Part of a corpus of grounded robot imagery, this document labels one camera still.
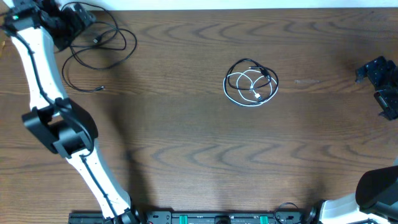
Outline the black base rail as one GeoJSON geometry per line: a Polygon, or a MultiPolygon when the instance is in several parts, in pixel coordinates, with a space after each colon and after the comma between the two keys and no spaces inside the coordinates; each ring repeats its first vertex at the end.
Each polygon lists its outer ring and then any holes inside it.
{"type": "Polygon", "coordinates": [[[274,224],[303,223],[305,215],[298,211],[281,210],[278,212],[257,213],[198,213],[152,211],[140,220],[135,215],[121,215],[117,220],[103,218],[100,213],[71,213],[68,224],[88,223],[142,223],[142,224],[274,224]]]}

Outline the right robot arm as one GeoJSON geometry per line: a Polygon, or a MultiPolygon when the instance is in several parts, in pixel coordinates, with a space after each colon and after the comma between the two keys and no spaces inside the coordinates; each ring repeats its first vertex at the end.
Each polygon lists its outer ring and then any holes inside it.
{"type": "MultiPolygon", "coordinates": [[[[356,81],[368,78],[381,116],[397,120],[397,65],[379,56],[356,70],[356,81]]],[[[356,191],[314,206],[305,223],[397,223],[397,161],[392,166],[367,171],[356,191]]]]}

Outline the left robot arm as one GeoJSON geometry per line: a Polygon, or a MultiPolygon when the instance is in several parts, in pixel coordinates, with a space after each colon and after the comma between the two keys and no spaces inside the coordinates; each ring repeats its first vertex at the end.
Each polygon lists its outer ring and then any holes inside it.
{"type": "Polygon", "coordinates": [[[95,23],[82,2],[59,7],[55,1],[13,1],[1,29],[8,35],[25,70],[30,112],[24,126],[52,153],[60,155],[82,176],[101,207],[101,218],[79,215],[73,223],[146,223],[104,160],[98,129],[89,112],[71,100],[59,75],[55,49],[73,41],[95,23]]]}

